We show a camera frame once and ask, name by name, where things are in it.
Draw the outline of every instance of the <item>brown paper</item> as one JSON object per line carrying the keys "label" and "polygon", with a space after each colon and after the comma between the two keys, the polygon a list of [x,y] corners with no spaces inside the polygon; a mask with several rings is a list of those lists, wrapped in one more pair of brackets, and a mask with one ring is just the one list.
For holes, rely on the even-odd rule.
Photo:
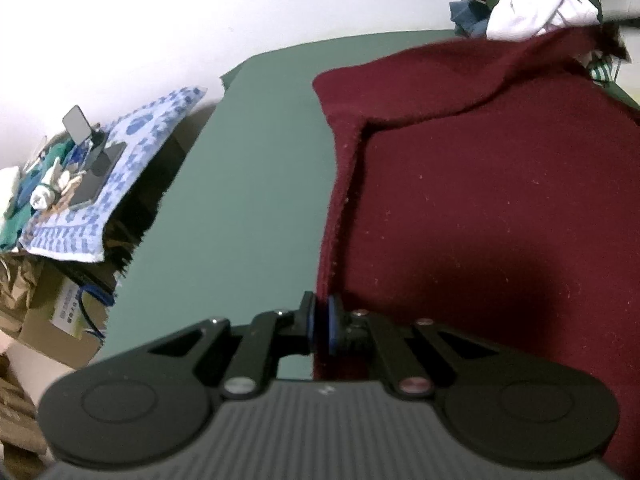
{"label": "brown paper", "polygon": [[4,309],[16,312],[28,309],[43,264],[44,260],[37,256],[0,255],[0,305]]}
{"label": "brown paper", "polygon": [[42,473],[46,466],[33,452],[12,444],[4,444],[4,467],[15,480],[32,480]]}
{"label": "brown paper", "polygon": [[20,412],[35,418],[36,407],[33,405],[33,403],[28,399],[23,399],[22,397],[18,396],[15,392],[9,392],[4,388],[0,388],[0,403],[8,406],[16,412]]}
{"label": "brown paper", "polygon": [[18,397],[24,398],[24,391],[22,390],[22,387],[16,386],[15,384],[11,384],[6,379],[0,379],[0,388],[8,392],[13,392]]}
{"label": "brown paper", "polygon": [[26,314],[26,310],[5,308],[0,301],[0,329],[15,339],[18,337]]}
{"label": "brown paper", "polygon": [[0,404],[0,440],[37,454],[47,452],[47,441],[30,416]]}
{"label": "brown paper", "polygon": [[6,377],[8,371],[9,358],[4,354],[0,354],[0,377]]}

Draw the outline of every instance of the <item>blue rubber ring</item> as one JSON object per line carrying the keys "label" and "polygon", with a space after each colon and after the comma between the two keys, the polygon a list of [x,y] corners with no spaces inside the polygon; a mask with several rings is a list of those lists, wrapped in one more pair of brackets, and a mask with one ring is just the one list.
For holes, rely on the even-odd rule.
{"label": "blue rubber ring", "polygon": [[311,303],[309,317],[306,320],[306,338],[309,341],[309,348],[314,347],[314,330],[316,328],[316,302]]}
{"label": "blue rubber ring", "polygon": [[328,301],[329,308],[329,355],[335,356],[337,354],[337,319],[335,312],[335,301],[332,296],[329,296]]}

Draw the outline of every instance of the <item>white towel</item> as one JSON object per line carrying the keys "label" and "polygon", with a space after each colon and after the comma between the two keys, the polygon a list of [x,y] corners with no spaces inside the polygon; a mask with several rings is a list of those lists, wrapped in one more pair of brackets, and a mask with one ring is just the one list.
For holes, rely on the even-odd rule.
{"label": "white towel", "polygon": [[519,41],[569,25],[598,23],[589,0],[500,0],[492,10],[486,36]]}

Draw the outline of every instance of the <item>maroon fleece fabric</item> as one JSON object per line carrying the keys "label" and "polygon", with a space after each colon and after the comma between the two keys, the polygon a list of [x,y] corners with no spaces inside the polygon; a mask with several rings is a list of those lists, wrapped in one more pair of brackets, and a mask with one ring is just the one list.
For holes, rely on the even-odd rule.
{"label": "maroon fleece fabric", "polygon": [[606,460],[635,479],[640,130],[573,60],[600,40],[451,41],[319,75],[337,177],[318,295],[593,374],[621,407]]}

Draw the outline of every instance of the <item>white wall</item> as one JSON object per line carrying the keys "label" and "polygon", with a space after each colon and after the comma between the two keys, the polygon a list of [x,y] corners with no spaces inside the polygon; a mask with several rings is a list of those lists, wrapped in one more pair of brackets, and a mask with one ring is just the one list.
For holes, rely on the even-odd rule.
{"label": "white wall", "polygon": [[[339,36],[451,28],[450,0],[0,0],[0,168],[79,104],[107,122],[247,57]],[[626,10],[630,0],[605,0]]]}
{"label": "white wall", "polygon": [[[640,14],[640,0],[631,0],[630,10]],[[624,64],[618,75],[618,84],[640,102],[640,31],[624,31],[626,47],[632,57],[631,64]]]}

